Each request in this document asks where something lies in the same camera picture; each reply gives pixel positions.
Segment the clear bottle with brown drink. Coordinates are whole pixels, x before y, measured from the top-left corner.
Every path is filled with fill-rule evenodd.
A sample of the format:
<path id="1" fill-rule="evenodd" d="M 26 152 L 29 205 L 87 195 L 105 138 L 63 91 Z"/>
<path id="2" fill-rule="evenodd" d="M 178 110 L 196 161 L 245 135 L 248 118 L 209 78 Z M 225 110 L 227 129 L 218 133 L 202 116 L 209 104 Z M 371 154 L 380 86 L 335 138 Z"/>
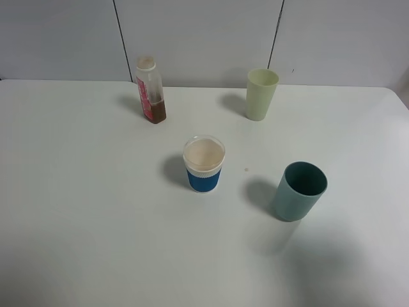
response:
<path id="1" fill-rule="evenodd" d="M 166 107 L 162 78 L 153 57 L 138 57 L 135 82 L 145 117 L 154 124 L 163 122 L 166 119 Z"/>

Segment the blue sleeved paper cup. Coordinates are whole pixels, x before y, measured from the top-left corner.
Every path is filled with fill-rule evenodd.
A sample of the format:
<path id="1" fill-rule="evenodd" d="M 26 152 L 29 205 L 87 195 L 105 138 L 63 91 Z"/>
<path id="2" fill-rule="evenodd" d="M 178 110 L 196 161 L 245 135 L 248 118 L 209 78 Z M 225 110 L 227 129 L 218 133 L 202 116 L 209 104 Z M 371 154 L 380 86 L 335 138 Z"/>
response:
<path id="1" fill-rule="evenodd" d="M 189 184 L 199 193 L 208 193 L 218 184 L 226 156 L 223 143 L 209 135 L 190 138 L 183 148 Z"/>

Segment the pale green plastic cup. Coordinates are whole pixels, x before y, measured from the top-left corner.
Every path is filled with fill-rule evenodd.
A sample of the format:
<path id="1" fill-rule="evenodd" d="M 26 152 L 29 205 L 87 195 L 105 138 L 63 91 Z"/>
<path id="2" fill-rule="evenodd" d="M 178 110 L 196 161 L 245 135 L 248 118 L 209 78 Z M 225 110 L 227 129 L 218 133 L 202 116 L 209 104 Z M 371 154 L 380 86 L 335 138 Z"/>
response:
<path id="1" fill-rule="evenodd" d="M 266 117 L 279 76 L 272 70 L 257 68 L 247 74 L 246 117 L 261 121 Z"/>

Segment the teal plastic cup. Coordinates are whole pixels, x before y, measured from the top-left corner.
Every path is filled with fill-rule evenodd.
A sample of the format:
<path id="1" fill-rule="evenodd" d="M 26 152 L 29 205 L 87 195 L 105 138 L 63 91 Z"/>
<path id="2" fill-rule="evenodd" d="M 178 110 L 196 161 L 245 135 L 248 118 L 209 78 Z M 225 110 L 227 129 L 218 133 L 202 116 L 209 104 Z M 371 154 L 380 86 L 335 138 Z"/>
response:
<path id="1" fill-rule="evenodd" d="M 272 200 L 274 213 L 283 221 L 301 220 L 327 187 L 327 177 L 317 166 L 305 161 L 293 162 L 284 170 Z"/>

